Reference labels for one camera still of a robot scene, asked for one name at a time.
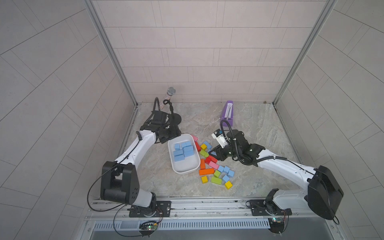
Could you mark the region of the white plastic tray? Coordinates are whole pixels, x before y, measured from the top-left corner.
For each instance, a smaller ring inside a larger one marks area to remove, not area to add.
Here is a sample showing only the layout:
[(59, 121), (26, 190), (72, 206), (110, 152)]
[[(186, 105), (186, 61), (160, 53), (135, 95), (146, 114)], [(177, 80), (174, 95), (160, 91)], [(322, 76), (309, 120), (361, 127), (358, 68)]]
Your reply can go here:
[(173, 171), (188, 174), (200, 167), (200, 157), (192, 135), (181, 134), (168, 141)]

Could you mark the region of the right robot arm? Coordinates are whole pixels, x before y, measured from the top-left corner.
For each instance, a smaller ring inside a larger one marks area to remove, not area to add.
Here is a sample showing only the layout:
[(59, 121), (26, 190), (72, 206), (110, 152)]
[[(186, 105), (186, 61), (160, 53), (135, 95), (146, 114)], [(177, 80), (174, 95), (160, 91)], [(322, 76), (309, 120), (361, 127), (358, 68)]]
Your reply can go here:
[(311, 210), (326, 220), (335, 220), (336, 212), (344, 196), (331, 170), (295, 163), (281, 157), (258, 144), (249, 144), (244, 133), (230, 130), (213, 132), (212, 137), (219, 143), (209, 153), (224, 161), (232, 158), (246, 166), (256, 166), (272, 171), (300, 187), (284, 191), (272, 189), (262, 201), (251, 201), (252, 209), (266, 212), (270, 216), (288, 215), (291, 209)]

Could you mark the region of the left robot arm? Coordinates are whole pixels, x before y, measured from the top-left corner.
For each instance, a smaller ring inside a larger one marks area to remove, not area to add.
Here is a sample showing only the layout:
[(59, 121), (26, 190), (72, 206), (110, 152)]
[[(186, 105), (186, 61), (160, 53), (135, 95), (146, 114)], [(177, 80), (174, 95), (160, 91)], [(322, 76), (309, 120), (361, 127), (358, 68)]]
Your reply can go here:
[(141, 189), (137, 168), (155, 143), (164, 144), (181, 135), (178, 127), (181, 121), (178, 114), (152, 111), (125, 152), (115, 161), (103, 165), (101, 200), (153, 208), (156, 205), (156, 195)]

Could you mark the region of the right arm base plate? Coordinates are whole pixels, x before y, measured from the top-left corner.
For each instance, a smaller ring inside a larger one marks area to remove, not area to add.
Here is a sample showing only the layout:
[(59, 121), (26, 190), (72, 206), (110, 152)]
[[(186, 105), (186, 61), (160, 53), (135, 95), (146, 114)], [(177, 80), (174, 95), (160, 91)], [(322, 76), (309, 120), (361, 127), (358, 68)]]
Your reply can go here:
[(290, 216), (291, 209), (280, 209), (273, 201), (248, 200), (246, 207), (252, 212), (252, 216)]

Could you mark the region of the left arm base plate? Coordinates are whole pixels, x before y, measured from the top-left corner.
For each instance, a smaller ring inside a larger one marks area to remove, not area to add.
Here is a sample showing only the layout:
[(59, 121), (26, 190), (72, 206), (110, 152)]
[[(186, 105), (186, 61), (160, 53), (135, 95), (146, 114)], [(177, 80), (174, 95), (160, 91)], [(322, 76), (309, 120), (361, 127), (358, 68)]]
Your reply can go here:
[(156, 201), (151, 203), (149, 207), (139, 207), (132, 205), (130, 208), (130, 218), (160, 218), (169, 217), (171, 211), (171, 201)]

